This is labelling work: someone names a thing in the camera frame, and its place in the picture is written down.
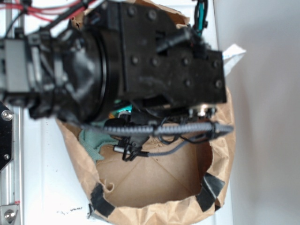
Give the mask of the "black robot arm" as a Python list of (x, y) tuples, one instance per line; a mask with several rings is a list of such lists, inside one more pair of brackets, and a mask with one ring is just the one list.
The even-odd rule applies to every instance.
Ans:
[(48, 27), (0, 42), (0, 99), (38, 119), (104, 120), (132, 105), (178, 116), (225, 103), (222, 53), (164, 10), (106, 0), (78, 29), (53, 37)]

